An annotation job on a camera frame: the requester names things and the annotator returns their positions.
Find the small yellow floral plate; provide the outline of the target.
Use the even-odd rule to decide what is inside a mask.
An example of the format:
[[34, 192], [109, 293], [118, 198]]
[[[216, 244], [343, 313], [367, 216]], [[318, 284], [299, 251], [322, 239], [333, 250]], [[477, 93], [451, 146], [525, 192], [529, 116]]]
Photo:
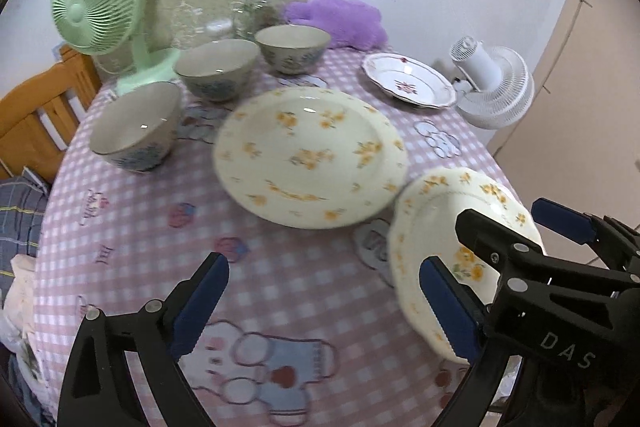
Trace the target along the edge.
[[462, 246], [454, 229], [458, 214], [465, 209], [474, 209], [526, 239], [542, 243], [528, 210], [507, 187], [484, 173], [463, 167], [434, 168], [402, 191], [387, 236], [388, 262], [400, 309], [436, 355], [460, 364], [465, 361], [454, 354], [421, 291], [419, 271], [424, 259], [439, 257], [458, 282], [469, 285], [483, 303], [491, 303], [498, 273]]

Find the large yellow floral plate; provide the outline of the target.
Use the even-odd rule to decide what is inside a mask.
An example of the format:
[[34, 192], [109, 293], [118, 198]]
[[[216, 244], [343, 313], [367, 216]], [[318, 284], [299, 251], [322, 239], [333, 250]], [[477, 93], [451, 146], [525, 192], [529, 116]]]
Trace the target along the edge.
[[369, 103], [331, 89], [289, 87], [251, 98], [224, 121], [213, 151], [224, 191], [286, 227], [356, 225], [393, 202], [407, 147]]

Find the floral bowl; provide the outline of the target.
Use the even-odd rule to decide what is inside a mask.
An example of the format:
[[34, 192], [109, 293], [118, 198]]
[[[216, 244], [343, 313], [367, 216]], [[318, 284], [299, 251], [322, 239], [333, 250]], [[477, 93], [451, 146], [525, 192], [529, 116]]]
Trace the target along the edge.
[[260, 51], [250, 40], [224, 39], [180, 52], [174, 72], [192, 95], [207, 102], [228, 102], [240, 96]]
[[151, 170], [171, 151], [181, 113], [182, 91], [175, 83], [134, 89], [104, 108], [92, 128], [90, 150], [122, 170]]
[[275, 72], [294, 76], [317, 68], [331, 36], [311, 26], [279, 25], [257, 31], [254, 40]]

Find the pile of clothes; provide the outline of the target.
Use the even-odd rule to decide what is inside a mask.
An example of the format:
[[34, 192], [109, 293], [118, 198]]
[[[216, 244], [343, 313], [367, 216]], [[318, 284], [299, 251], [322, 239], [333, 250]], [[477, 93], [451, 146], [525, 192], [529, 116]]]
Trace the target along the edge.
[[32, 347], [35, 339], [34, 287], [36, 259], [18, 254], [11, 259], [13, 279], [2, 293], [1, 342], [16, 355], [18, 373], [40, 405], [48, 402], [47, 384]]

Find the pink checkered tablecloth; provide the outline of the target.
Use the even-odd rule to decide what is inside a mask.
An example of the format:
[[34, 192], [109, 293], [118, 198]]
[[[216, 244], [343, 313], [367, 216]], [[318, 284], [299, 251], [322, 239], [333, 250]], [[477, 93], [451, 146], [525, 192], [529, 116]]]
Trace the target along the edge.
[[259, 219], [213, 168], [227, 107], [186, 96], [169, 157], [134, 173], [89, 147], [112, 101], [104, 86], [66, 150], [44, 215], [35, 291], [36, 351], [58, 405], [86, 309], [139, 310], [202, 260], [230, 261], [229, 285], [183, 359], [221, 426], [427, 426], [461, 377], [413, 332], [383, 277], [383, 211], [358, 227], [303, 231]]

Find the white floor fan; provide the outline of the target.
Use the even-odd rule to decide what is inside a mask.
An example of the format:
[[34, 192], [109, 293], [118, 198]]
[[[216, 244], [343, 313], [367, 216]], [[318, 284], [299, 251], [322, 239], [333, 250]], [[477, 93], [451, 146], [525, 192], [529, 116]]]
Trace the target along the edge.
[[534, 101], [535, 81], [518, 52], [464, 36], [449, 56], [461, 74], [452, 80], [457, 110], [469, 124], [497, 131], [525, 116]]

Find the white red floral plate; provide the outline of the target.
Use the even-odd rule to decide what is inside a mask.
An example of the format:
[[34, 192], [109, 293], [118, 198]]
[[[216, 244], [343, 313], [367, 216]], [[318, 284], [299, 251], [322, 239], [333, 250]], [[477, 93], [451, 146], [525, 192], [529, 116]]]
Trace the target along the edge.
[[422, 108], [454, 106], [456, 91], [437, 70], [396, 53], [373, 53], [362, 61], [363, 72], [383, 92]]

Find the blue plaid pillow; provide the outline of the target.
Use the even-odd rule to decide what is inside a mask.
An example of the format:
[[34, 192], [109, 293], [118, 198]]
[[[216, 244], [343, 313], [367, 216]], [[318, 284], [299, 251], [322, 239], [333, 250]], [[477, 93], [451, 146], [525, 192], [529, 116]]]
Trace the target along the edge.
[[36, 257], [50, 185], [27, 168], [19, 176], [1, 181], [1, 280], [14, 277], [16, 255]]

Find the wooden bed headboard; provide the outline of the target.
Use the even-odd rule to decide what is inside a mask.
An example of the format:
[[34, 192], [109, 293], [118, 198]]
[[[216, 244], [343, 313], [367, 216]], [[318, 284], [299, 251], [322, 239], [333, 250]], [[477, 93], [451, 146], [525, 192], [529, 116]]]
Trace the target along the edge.
[[25, 168], [52, 182], [79, 127], [70, 96], [87, 110], [101, 88], [93, 60], [64, 44], [61, 61], [1, 101], [1, 178]]

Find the purple plush cushion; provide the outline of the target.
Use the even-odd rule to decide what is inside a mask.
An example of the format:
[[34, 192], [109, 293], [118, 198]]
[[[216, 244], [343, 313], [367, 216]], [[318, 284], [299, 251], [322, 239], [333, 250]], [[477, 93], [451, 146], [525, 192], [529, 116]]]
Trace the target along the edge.
[[371, 51], [388, 41], [381, 12], [359, 0], [292, 1], [284, 9], [284, 19], [326, 31], [331, 36], [331, 49]]

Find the glass jar black lid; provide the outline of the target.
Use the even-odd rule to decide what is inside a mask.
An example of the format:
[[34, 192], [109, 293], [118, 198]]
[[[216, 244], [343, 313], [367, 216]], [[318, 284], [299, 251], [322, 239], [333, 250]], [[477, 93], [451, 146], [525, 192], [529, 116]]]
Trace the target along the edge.
[[235, 35], [253, 40], [256, 32], [282, 24], [284, 0], [241, 0], [232, 4]]

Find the cotton swab container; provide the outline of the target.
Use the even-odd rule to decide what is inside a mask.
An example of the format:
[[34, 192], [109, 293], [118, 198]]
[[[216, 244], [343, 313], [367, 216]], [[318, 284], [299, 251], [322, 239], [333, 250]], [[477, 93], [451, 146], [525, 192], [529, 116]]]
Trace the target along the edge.
[[205, 25], [205, 35], [209, 41], [231, 39], [235, 35], [232, 19], [229, 17], [211, 20]]

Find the green desk fan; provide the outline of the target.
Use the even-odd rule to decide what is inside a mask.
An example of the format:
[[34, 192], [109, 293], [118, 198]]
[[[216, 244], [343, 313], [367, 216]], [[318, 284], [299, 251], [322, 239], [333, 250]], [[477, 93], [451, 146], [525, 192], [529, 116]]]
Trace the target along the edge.
[[73, 50], [102, 56], [124, 44], [130, 47], [134, 71], [118, 76], [119, 95], [174, 78], [179, 52], [174, 48], [149, 49], [144, 34], [145, 8], [146, 0], [51, 0], [56, 30]]

